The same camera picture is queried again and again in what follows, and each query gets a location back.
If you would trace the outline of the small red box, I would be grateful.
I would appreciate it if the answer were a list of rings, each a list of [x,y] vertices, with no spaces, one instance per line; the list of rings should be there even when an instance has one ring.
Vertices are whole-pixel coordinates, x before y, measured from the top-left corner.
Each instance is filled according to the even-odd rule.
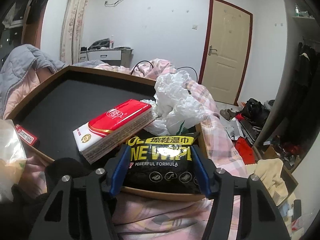
[[[15,128],[16,128],[17,134],[20,136],[20,138],[28,145],[35,146],[39,142],[38,137],[31,134],[29,131],[24,129],[21,125],[16,124]]]

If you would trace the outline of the floral pink curtain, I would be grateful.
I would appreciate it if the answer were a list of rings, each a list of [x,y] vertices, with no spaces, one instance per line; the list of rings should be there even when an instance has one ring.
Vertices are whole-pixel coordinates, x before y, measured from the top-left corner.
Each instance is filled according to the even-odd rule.
[[[62,26],[60,59],[71,65],[80,61],[84,14],[88,0],[68,0]]]

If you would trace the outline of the white crumpled plastic bag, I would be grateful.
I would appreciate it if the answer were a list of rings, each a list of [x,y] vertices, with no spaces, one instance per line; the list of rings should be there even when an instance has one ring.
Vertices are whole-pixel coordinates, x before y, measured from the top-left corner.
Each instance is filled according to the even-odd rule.
[[[205,119],[202,104],[196,100],[187,82],[185,70],[160,75],[155,83],[154,100],[143,100],[152,107],[154,121],[144,129],[157,136],[180,135]]]

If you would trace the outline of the white grey desk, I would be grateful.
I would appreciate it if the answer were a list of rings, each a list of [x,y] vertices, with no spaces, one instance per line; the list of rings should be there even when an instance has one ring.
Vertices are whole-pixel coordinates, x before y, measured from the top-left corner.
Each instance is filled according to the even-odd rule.
[[[105,49],[95,49],[86,50],[80,52],[80,62],[100,60],[104,63],[115,66],[129,67],[132,60],[131,48],[105,48]]]

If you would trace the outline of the dark hanging clothes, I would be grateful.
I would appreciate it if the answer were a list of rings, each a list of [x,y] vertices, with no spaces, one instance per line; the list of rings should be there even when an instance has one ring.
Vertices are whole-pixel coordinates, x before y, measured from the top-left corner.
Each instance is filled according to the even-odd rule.
[[[299,140],[309,140],[319,127],[319,52],[300,42],[298,44],[298,84],[302,96],[302,118]]]

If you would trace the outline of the brown tray black lining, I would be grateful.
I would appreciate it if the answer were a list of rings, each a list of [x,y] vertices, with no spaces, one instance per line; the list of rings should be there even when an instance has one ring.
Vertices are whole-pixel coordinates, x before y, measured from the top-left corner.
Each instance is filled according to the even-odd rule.
[[[35,88],[8,117],[38,137],[39,142],[34,146],[36,153],[44,155],[52,162],[71,158],[93,172],[103,168],[109,159],[115,157],[123,144],[128,146],[127,140],[95,163],[89,164],[79,153],[73,131],[127,100],[154,100],[155,83],[156,80],[122,73],[69,66]],[[197,147],[205,154],[200,123],[187,130],[187,133],[193,132],[200,132]],[[151,135],[153,134],[143,128],[132,137],[144,139]],[[202,198],[201,193],[160,193],[135,190],[123,184],[120,191],[178,202],[191,202]]]

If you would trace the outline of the grey pink comforter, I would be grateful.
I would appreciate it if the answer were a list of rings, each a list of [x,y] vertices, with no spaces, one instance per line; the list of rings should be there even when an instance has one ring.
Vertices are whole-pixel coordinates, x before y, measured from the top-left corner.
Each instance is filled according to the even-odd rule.
[[[14,48],[1,68],[1,118],[4,118],[9,97],[23,81],[30,77],[38,82],[37,71],[47,69],[55,74],[68,64],[52,59],[48,54],[31,44]]]

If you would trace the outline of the beige towel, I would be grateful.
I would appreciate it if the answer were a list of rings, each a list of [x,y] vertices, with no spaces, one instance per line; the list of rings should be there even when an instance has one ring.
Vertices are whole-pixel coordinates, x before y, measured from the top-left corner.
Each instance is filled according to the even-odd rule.
[[[289,195],[285,181],[281,178],[283,162],[276,159],[260,159],[256,164],[247,164],[246,171],[257,175],[263,182],[276,206],[279,206]]]

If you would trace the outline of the red white tissue pack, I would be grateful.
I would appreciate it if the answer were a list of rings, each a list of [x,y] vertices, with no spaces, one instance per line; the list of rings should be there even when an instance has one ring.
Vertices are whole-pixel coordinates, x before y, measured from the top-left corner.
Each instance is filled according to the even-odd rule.
[[[93,164],[154,120],[150,104],[130,99],[78,127],[73,135],[79,153]]]

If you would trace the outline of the translucent beige plastic bag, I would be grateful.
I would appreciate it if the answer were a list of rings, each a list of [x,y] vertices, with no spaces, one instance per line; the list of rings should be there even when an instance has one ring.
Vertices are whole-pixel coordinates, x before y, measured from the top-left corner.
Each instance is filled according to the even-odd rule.
[[[12,202],[11,188],[19,184],[27,157],[12,120],[0,123],[0,192],[1,204]]]

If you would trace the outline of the black bag on floor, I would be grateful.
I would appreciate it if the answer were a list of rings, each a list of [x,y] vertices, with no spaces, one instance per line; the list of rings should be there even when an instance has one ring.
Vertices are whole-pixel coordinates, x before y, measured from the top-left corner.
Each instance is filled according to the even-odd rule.
[[[252,126],[263,128],[270,114],[270,110],[260,101],[250,98],[242,109],[241,114]]]

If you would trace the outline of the cream wooden door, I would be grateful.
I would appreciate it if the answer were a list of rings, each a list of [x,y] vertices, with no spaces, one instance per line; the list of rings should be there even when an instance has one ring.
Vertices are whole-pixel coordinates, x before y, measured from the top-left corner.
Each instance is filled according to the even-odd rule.
[[[224,0],[210,0],[198,83],[218,102],[236,105],[252,42],[253,14]]]

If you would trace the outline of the red bag on floor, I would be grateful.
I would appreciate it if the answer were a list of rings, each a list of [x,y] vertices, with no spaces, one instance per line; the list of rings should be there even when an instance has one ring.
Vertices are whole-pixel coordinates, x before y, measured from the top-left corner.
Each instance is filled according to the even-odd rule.
[[[235,149],[238,151],[245,165],[254,164],[254,154],[251,146],[247,143],[246,139],[239,137],[235,142]]]

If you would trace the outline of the black yellow wet wipes pack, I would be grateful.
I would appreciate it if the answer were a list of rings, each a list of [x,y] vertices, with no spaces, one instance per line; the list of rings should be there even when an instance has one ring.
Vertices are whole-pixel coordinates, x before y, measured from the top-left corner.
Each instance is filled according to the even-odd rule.
[[[198,145],[200,132],[126,141],[131,158],[123,185],[135,190],[160,193],[199,194],[191,147]]]

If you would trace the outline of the black hanging jacket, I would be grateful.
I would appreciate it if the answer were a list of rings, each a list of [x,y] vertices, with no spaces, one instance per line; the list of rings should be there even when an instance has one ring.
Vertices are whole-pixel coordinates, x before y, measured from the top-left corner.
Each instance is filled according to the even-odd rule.
[[[41,10],[46,5],[48,0],[32,0],[26,24],[33,24],[39,20]]]

